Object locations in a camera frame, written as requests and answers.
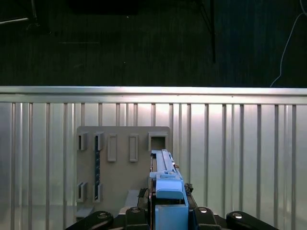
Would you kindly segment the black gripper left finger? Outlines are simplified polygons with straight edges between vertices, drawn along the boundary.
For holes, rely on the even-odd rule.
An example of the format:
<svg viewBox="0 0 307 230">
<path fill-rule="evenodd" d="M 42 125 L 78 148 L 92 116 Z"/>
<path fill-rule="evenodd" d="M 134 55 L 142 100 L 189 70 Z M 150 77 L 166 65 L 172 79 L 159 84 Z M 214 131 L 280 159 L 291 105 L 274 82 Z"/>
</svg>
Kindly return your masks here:
<svg viewBox="0 0 307 230">
<path fill-rule="evenodd" d="M 117 216 L 107 211 L 96 211 L 67 227 L 68 230 L 149 230 L 148 189 L 130 190 Z"/>
</svg>

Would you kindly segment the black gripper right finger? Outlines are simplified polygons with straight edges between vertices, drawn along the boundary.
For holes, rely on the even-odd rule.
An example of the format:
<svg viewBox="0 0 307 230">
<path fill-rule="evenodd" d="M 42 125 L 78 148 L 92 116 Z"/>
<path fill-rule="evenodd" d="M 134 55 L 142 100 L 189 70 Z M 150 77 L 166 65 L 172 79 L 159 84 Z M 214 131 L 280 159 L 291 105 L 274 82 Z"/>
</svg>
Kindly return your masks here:
<svg viewBox="0 0 307 230">
<path fill-rule="evenodd" d="M 199 207 L 192 196 L 192 184 L 184 185 L 189 203 L 189 230 L 276 230 L 276 228 L 242 211 L 227 213 L 223 218 L 208 207 Z"/>
</svg>

